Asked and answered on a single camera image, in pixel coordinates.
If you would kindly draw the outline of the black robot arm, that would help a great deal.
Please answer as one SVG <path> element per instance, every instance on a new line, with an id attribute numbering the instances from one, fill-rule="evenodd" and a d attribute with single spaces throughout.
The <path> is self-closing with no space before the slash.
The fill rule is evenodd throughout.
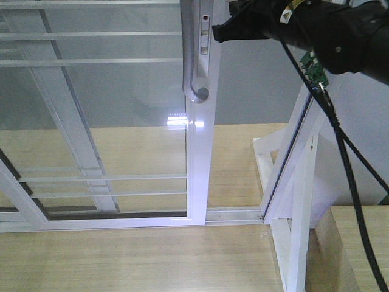
<path id="1" fill-rule="evenodd" d="M 313 49 L 331 74 L 360 72 L 388 84 L 388 9 L 380 1 L 232 1 L 229 10 L 230 19 L 212 27 L 220 43 L 283 40 Z"/>

